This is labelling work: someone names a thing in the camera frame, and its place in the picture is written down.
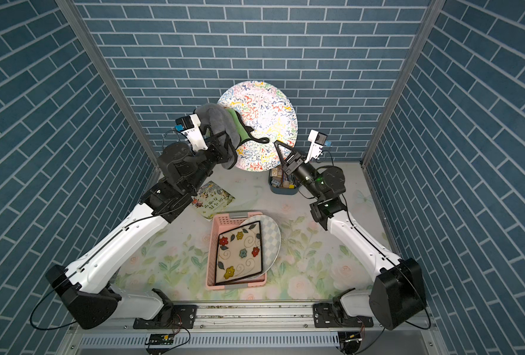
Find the grey green cleaning cloth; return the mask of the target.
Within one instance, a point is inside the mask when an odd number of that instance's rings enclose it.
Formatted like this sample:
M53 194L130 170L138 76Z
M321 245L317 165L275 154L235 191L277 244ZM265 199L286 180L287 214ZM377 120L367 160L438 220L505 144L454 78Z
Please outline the grey green cleaning cloth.
M252 127L244 124L241 115L234 109L220 104L205 104L194 110L200 121L203 135L214 136L225 149L227 158L221 163L224 169L230 170L238 160L237 150L245 143L269 143L269 138L255 138Z

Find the round colourful squiggle plate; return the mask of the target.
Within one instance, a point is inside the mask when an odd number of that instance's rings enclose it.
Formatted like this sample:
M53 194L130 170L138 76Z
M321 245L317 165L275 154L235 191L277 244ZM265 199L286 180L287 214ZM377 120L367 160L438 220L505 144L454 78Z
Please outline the round colourful squiggle plate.
M243 81L230 87L218 104L233 112L244 131L236 149L235 166L264 172L280 165L274 142L294 146L298 136L297 114L286 94L265 81Z

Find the square floral plate black rim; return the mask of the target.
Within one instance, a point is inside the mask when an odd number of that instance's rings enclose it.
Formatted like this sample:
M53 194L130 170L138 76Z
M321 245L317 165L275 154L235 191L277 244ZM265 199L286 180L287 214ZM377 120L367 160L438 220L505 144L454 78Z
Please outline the square floral plate black rim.
M263 273L262 232L259 221L219 234L215 285L258 277Z

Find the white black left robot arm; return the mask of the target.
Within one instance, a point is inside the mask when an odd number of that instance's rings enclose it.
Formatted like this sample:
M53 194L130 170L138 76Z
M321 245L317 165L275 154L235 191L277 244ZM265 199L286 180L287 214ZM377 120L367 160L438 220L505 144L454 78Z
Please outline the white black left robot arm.
M208 140L193 151L173 143L158 158L163 177L145 192L129 215L101 242L68 266L52 266L46 279L67 311L85 330L108 320L134 319L144 328L169 325L173 302L158 288L130 293L110 280L153 235L172 223L194 200L216 165L230 169L237 153L230 142Z

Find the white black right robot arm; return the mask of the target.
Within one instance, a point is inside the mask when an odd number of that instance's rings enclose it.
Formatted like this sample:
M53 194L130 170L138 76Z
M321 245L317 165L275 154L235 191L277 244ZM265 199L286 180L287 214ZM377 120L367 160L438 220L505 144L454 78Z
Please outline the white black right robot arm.
M394 330L426 311L421 266L413 258L405 260L386 249L352 216L343 196L346 188L342 169L327 166L318 170L293 146L276 141L274 147L284 173L294 176L315 198L310 205L314 221L341 241L371 277L369 315L384 328Z

